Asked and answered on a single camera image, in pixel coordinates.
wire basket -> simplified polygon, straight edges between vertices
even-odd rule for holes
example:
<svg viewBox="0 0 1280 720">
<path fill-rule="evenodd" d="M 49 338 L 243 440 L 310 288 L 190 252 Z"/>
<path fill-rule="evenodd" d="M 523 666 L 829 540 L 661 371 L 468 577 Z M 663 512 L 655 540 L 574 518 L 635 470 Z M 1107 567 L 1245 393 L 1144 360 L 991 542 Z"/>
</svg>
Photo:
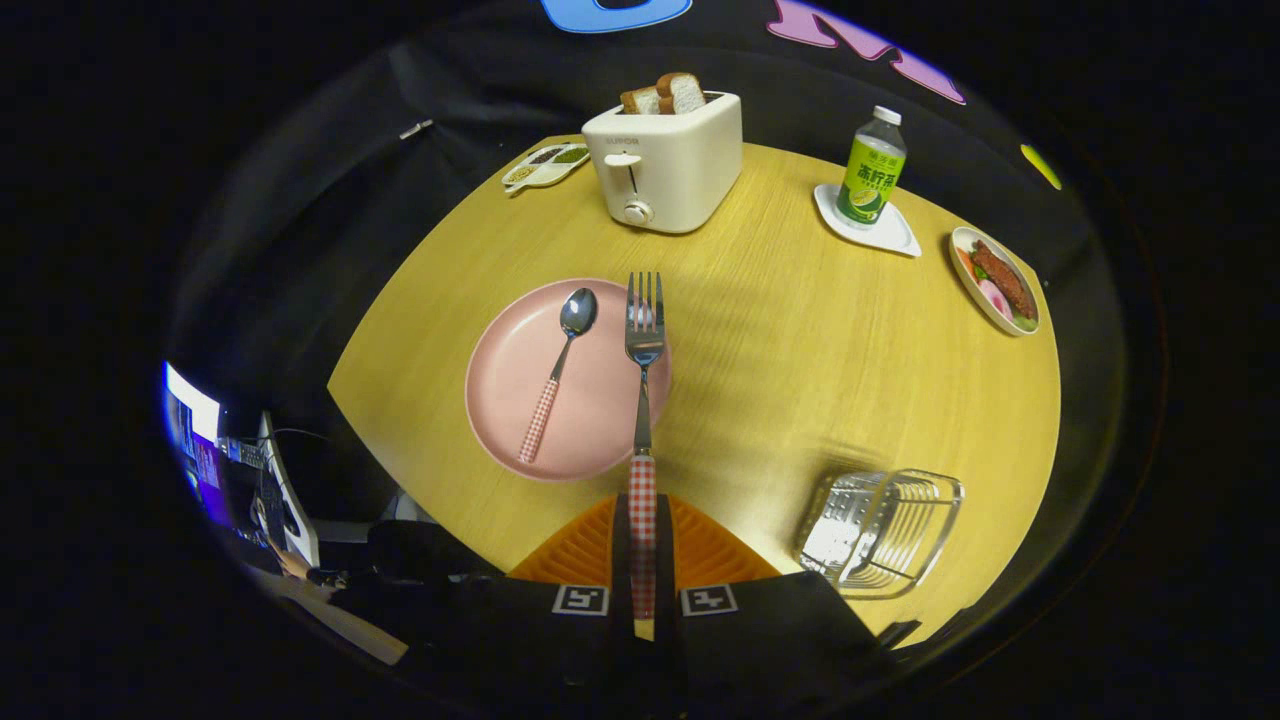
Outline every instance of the wire basket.
<svg viewBox="0 0 1280 720">
<path fill-rule="evenodd" d="M 849 600 L 900 597 L 924 580 L 951 534 L 964 487 L 927 473 L 850 473 L 822 483 L 796 560 Z"/>
</svg>

white toaster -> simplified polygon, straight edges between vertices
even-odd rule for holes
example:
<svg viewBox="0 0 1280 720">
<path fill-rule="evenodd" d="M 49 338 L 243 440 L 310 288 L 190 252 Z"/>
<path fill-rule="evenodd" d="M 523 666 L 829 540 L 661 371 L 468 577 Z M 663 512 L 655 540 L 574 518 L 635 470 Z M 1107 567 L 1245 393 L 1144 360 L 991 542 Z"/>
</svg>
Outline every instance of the white toaster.
<svg viewBox="0 0 1280 720">
<path fill-rule="evenodd" d="M 699 228 L 742 172 L 742 102 L 704 92 L 678 115 L 627 115 L 622 105 L 582 126 L 609 215 L 660 232 Z"/>
</svg>

meat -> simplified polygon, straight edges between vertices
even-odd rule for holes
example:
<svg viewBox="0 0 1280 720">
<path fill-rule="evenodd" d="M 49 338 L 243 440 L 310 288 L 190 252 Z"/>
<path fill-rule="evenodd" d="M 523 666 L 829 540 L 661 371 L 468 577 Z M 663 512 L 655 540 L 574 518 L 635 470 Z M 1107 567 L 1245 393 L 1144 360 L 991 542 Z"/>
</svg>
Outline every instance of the meat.
<svg viewBox="0 0 1280 720">
<path fill-rule="evenodd" d="M 1018 310 L 1021 316 L 1029 320 L 1038 320 L 1036 301 L 1023 288 L 1023 283 L 1014 274 L 1014 270 L 1000 258 L 996 258 L 991 252 L 991 249 L 983 245 L 980 240 L 973 247 L 973 264 L 987 273 L 991 282 L 996 283 L 1000 292 L 1009 299 L 1009 304 L 1014 306 L 1014 310 Z"/>
</svg>

red gingham handle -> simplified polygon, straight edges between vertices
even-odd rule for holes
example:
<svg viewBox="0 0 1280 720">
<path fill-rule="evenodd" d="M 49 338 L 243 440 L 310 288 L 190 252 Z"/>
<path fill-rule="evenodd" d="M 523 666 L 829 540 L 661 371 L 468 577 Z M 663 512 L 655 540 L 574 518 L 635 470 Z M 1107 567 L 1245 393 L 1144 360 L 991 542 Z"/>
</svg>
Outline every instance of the red gingham handle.
<svg viewBox="0 0 1280 720">
<path fill-rule="evenodd" d="M 657 469 L 653 456 L 635 455 L 631 457 L 631 480 L 627 487 L 627 518 L 631 521 L 631 605 L 636 620 L 653 618 L 657 515 Z"/>
<path fill-rule="evenodd" d="M 532 462 L 534 457 L 538 456 L 538 446 L 543 443 L 543 430 L 547 429 L 547 418 L 552 414 L 552 402 L 556 402 L 557 389 L 559 389 L 559 380 L 549 378 L 547 386 L 543 387 L 543 396 L 538 398 L 534 419 L 529 421 L 525 442 L 520 445 L 521 462 Z"/>
</svg>

bottle label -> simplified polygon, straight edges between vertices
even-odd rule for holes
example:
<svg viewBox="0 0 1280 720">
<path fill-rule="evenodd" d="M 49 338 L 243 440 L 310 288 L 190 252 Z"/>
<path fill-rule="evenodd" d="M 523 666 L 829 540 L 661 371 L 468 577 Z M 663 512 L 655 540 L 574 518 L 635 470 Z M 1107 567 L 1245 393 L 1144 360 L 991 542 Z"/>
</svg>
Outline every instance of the bottle label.
<svg viewBox="0 0 1280 720">
<path fill-rule="evenodd" d="M 888 202 L 888 195 L 897 186 L 905 161 L 906 158 L 881 152 L 855 140 L 854 149 L 849 152 L 845 184 L 836 201 L 841 214 L 855 223 L 876 224 Z"/>
</svg>

